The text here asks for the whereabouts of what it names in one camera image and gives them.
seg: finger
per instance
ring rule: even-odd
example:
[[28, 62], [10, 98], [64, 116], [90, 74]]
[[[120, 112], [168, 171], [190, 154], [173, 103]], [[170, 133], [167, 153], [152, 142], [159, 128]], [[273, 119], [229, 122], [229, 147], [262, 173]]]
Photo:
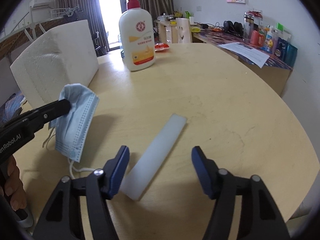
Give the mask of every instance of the finger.
[[13, 172], [11, 173], [11, 176], [6, 181], [4, 185], [4, 191], [7, 196], [11, 196], [14, 192], [17, 191], [19, 187], [22, 187], [22, 181], [20, 180], [20, 170], [16, 166]]
[[15, 193], [13, 193], [10, 204], [14, 211], [17, 211], [19, 208], [26, 208], [26, 192], [23, 190], [22, 186], [19, 187]]
[[17, 162], [16, 159], [11, 155], [9, 157], [9, 161], [8, 161], [8, 176], [10, 176], [12, 174], [12, 172], [14, 171], [14, 168], [17, 166]]

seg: red bottle cap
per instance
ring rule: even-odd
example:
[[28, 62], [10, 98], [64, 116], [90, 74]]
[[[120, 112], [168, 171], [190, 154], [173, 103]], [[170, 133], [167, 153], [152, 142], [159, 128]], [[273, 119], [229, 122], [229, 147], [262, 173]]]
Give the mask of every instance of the red bottle cap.
[[141, 8], [138, 0], [129, 0], [128, 1], [128, 10], [133, 8]]

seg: air conditioner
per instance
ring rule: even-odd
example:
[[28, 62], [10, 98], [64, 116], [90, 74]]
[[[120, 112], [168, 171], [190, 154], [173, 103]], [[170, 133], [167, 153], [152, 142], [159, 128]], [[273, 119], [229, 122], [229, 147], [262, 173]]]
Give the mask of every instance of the air conditioner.
[[33, 10], [49, 8], [51, 0], [32, 0], [29, 5]]

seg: face mask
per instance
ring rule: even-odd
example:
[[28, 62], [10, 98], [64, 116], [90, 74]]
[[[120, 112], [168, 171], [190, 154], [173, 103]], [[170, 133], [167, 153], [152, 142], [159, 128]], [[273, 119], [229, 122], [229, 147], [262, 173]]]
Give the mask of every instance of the face mask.
[[59, 97], [59, 100], [62, 99], [70, 102], [71, 109], [68, 114], [49, 123], [49, 128], [56, 127], [55, 149], [69, 159], [80, 162], [99, 98], [87, 87], [72, 84], [63, 88]]

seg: white elastic string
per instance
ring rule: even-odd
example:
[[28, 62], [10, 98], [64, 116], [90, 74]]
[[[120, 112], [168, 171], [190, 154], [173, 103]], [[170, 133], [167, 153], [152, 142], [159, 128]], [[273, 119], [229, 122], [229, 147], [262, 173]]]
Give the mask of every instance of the white elastic string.
[[47, 143], [46, 146], [45, 146], [45, 148], [46, 148], [47, 150], [49, 150], [49, 149], [48, 149], [48, 143], [49, 143], [49, 141], [51, 140], [51, 138], [56, 135], [55, 133], [52, 135], [52, 133], [53, 133], [54, 130], [55, 130], [55, 127], [52, 127], [52, 129], [51, 129], [51, 131], [50, 131], [50, 133], [49, 133], [49, 136], [47, 137], [47, 139], [46, 139], [46, 140], [43, 142], [43, 144], [42, 144], [42, 148], [44, 148], [44, 145]]
[[75, 172], [78, 172], [78, 173], [84, 172], [84, 171], [95, 171], [95, 169], [92, 169], [92, 168], [76, 169], [76, 168], [73, 166], [73, 164], [75, 163], [75, 161], [70, 160], [69, 158], [68, 158], [68, 163], [69, 163], [69, 172], [70, 172], [70, 176], [71, 176], [72, 179], [75, 179], [75, 176], [73, 175], [72, 170], [75, 171]]

